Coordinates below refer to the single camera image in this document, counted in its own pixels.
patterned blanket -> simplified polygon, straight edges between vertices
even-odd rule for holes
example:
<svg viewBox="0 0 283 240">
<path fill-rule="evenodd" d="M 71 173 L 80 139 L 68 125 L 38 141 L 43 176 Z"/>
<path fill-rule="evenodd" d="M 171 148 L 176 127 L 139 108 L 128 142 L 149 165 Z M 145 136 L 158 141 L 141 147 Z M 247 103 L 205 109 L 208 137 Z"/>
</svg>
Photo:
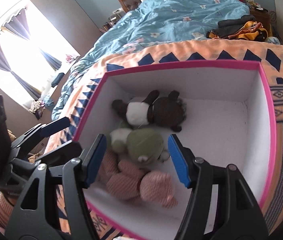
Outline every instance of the patterned blanket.
<svg viewBox="0 0 283 240">
<path fill-rule="evenodd" d="M 73 138 L 83 111 L 105 72 L 141 65 L 198 59 L 254 60 L 263 65 L 272 91 L 277 121 L 275 171 L 269 194 L 261 207 L 268 230 L 272 232 L 283 220 L 283 46 L 254 41 L 192 40 L 155 45 L 128 55 L 106 56 L 94 64 L 75 87 L 60 116 L 67 116 L 71 120 L 71 126 L 50 137 L 46 152 Z M 58 190 L 60 221 L 62 230 L 69 232 L 61 192 L 60 186 Z M 112 239 L 114 235 L 127 234 L 119 231 L 115 225 L 110 225 L 105 216 L 100 213 L 96 215 L 97 213 L 97 210 L 92 210 L 91 217 L 101 239 Z"/>
</svg>

stuffed animal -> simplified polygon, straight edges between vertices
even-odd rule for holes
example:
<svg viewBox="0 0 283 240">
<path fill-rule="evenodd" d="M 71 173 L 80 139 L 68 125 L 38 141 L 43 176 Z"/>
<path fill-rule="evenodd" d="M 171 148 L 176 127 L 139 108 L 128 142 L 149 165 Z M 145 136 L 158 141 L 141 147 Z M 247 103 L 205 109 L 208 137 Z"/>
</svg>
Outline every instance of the stuffed animal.
<svg viewBox="0 0 283 240">
<path fill-rule="evenodd" d="M 163 137 L 151 128 L 119 128 L 110 135 L 113 151 L 117 154 L 128 153 L 137 163 L 150 164 L 161 155 L 169 154 L 164 151 Z"/>
<path fill-rule="evenodd" d="M 178 204 L 170 174 L 140 169 L 128 160 L 117 164 L 117 156 L 111 150 L 104 155 L 98 178 L 107 191 L 120 200 L 156 203 L 166 208 Z"/>
<path fill-rule="evenodd" d="M 124 103 L 123 100 L 114 100 L 113 109 L 123 120 L 136 127 L 156 124 L 170 127 L 174 132 L 180 132 L 180 124 L 186 118 L 186 109 L 179 92 L 172 91 L 168 97 L 159 97 L 159 91 L 153 90 L 142 102 Z"/>
</svg>

white box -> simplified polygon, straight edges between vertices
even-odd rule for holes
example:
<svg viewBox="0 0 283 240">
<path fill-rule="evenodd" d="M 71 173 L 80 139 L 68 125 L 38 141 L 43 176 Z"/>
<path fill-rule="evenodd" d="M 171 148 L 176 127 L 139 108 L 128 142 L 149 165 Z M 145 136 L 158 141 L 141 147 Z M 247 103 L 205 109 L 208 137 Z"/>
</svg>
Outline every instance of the white box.
<svg viewBox="0 0 283 240">
<path fill-rule="evenodd" d="M 112 101 L 142 101 L 158 89 L 163 95 L 180 92 L 187 103 L 187 119 L 177 136 L 184 147 L 212 165 L 233 163 L 262 206 L 275 165 L 276 122 L 270 88 L 255 61 L 196 60 L 140 66 L 107 72 L 87 105 L 74 140 L 90 147 L 99 133 L 119 127 Z M 153 127 L 166 143 L 174 132 Z M 190 189 L 178 180 L 171 160 L 150 167 L 169 172 L 179 204 L 133 206 L 109 195 L 98 182 L 84 190 L 90 208 L 139 239 L 174 239 L 186 210 Z M 213 187 L 206 233 L 213 228 L 217 187 Z"/>
</svg>

pink stuffed animal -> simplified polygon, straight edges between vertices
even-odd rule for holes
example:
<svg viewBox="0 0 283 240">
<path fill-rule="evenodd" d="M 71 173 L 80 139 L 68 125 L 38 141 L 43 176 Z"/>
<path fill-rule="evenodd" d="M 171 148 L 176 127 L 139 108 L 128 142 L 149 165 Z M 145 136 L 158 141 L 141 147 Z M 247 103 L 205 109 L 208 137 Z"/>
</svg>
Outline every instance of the pink stuffed animal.
<svg viewBox="0 0 283 240">
<path fill-rule="evenodd" d="M 117 164 L 117 155 L 110 150 L 106 151 L 98 174 L 108 192 L 121 200 L 133 203 L 142 200 L 166 208 L 178 204 L 168 173 L 140 169 L 128 160 L 121 160 Z"/>
</svg>

wooden nightstand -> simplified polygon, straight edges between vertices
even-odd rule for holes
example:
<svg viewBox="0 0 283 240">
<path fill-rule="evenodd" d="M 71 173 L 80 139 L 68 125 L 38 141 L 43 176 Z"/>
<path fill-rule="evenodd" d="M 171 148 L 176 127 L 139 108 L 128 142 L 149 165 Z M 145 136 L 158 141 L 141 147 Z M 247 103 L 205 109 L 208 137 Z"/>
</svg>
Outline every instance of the wooden nightstand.
<svg viewBox="0 0 283 240">
<path fill-rule="evenodd" d="M 270 35 L 271 26 L 269 13 L 250 8 L 250 14 L 255 16 L 257 22 L 262 23 L 263 27 L 268 31 L 268 35 Z"/>
</svg>

